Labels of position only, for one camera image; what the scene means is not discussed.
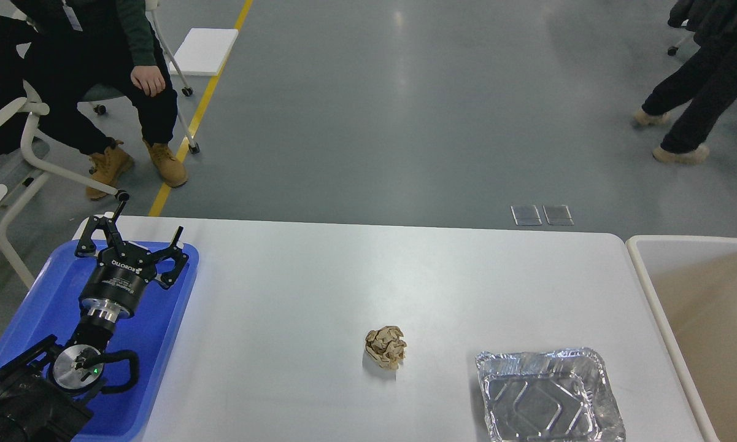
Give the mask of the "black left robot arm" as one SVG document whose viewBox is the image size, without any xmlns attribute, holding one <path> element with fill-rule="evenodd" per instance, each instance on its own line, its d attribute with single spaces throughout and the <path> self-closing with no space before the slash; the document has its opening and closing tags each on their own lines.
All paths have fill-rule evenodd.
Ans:
<svg viewBox="0 0 737 442">
<path fill-rule="evenodd" d="M 0 441 L 129 441 L 149 419 L 199 263 L 93 215 L 60 246 L 0 340 Z"/>
</svg>

